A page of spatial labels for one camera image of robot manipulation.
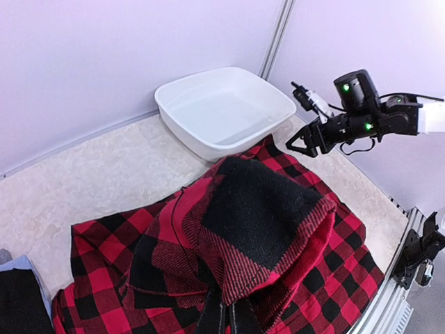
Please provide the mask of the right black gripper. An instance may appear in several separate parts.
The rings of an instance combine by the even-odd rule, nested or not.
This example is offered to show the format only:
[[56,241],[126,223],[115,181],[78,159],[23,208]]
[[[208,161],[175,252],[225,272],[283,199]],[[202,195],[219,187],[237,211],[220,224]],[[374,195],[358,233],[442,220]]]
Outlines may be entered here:
[[[348,116],[335,116],[329,118],[325,123],[317,117],[314,124],[318,127],[318,144],[322,154],[329,153],[337,144],[351,144],[351,129]],[[295,143],[303,142],[303,146],[296,146]],[[312,132],[308,125],[302,127],[286,143],[287,150],[298,152],[307,157],[317,157],[316,146],[312,140]]]

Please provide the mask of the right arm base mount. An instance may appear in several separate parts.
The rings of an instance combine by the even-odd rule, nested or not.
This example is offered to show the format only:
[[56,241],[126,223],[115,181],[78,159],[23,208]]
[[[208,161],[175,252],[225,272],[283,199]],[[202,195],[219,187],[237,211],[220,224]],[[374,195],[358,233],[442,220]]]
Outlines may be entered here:
[[434,260],[444,250],[444,208],[433,212],[423,223],[422,235],[411,229],[391,273],[402,288],[408,290],[415,281],[427,287],[434,274]]

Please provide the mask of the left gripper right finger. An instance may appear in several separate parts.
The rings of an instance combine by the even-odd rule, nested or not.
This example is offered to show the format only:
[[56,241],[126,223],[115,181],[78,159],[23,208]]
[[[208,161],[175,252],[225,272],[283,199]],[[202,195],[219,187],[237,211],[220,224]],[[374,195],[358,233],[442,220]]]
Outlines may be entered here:
[[229,323],[232,334],[263,334],[248,299],[240,299],[229,307]]

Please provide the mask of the red black plaid shirt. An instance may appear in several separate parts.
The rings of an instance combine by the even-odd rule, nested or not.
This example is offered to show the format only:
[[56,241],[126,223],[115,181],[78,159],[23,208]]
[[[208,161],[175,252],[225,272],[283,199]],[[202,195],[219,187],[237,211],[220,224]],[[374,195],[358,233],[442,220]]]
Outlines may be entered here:
[[383,281],[366,228],[267,136],[154,204],[76,224],[57,333],[200,333],[208,291],[264,333],[346,333]]

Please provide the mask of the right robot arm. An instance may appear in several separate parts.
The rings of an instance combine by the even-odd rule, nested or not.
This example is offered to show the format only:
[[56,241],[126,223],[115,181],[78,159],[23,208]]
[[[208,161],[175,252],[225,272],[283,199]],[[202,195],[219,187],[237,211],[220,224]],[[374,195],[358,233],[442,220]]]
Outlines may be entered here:
[[357,70],[334,80],[342,106],[333,114],[315,91],[297,83],[293,96],[306,111],[317,117],[287,142],[286,148],[315,158],[329,153],[336,145],[352,145],[362,138],[372,144],[383,136],[417,136],[444,132],[444,99],[414,93],[379,95],[369,73]]

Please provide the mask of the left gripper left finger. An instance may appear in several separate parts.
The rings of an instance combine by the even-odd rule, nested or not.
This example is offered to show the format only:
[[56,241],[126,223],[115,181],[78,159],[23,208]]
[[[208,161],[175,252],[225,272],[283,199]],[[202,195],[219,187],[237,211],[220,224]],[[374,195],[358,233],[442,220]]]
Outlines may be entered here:
[[200,333],[223,332],[223,302],[219,286],[209,289],[200,316]]

